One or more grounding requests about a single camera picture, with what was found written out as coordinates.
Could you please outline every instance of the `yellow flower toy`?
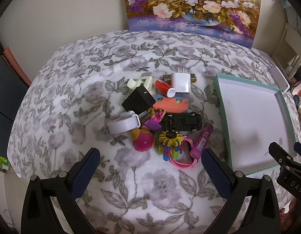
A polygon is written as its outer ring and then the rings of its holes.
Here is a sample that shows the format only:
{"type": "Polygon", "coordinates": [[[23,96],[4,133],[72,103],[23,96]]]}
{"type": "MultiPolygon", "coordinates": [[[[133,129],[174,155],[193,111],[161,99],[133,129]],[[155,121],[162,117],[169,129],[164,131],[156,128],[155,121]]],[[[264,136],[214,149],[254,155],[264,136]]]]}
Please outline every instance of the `yellow flower toy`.
{"type": "Polygon", "coordinates": [[[176,131],[164,131],[159,136],[159,154],[163,155],[163,160],[168,161],[172,155],[177,159],[183,150],[183,135],[176,131]]]}

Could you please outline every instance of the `black cube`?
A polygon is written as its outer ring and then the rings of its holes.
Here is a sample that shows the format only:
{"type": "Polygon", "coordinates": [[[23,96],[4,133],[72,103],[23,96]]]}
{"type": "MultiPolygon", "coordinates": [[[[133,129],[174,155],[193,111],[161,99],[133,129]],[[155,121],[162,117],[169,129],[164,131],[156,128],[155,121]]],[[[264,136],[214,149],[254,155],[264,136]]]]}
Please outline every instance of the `black cube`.
{"type": "Polygon", "coordinates": [[[139,115],[156,103],[153,96],[141,85],[136,87],[129,97],[122,103],[122,107],[128,112],[133,111],[139,115]]]}

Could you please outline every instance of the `barcode label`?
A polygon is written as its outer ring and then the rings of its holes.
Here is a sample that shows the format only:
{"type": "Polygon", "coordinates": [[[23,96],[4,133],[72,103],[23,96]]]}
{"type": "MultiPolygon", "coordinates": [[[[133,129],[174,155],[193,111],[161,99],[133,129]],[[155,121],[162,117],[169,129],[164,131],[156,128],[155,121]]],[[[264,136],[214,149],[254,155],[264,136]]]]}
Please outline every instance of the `barcode label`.
{"type": "Polygon", "coordinates": [[[199,143],[199,145],[198,145],[198,147],[197,147],[200,151],[203,150],[203,147],[204,147],[204,145],[205,145],[205,142],[206,142],[206,139],[205,139],[205,138],[202,138],[201,141],[200,141],[200,143],[199,143]]]}

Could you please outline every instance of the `white power adapter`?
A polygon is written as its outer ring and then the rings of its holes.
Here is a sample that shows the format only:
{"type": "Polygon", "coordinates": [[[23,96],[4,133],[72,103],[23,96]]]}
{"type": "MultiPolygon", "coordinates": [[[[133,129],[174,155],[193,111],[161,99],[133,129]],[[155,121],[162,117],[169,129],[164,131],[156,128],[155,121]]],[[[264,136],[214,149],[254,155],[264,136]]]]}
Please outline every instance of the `white power adapter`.
{"type": "Polygon", "coordinates": [[[171,86],[176,92],[190,92],[190,74],[183,72],[171,73],[171,86]]]}

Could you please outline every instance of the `blue gripper pad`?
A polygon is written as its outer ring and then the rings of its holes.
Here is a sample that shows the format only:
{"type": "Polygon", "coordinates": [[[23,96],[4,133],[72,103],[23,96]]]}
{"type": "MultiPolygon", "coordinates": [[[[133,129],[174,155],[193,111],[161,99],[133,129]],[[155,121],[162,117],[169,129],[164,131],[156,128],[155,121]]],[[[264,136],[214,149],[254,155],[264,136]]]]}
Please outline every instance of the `blue gripper pad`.
{"type": "Polygon", "coordinates": [[[208,173],[219,195],[222,198],[229,199],[232,194],[232,183],[220,167],[225,163],[221,162],[209,148],[202,151],[201,163],[208,173]]]}
{"type": "Polygon", "coordinates": [[[294,148],[295,152],[301,156],[301,143],[296,142],[295,145],[293,146],[293,148],[294,148]]]}
{"type": "Polygon", "coordinates": [[[91,148],[90,151],[80,162],[75,164],[81,164],[82,166],[78,166],[79,172],[74,176],[70,185],[70,195],[74,200],[82,197],[100,163],[99,150],[96,148],[91,148]]]}

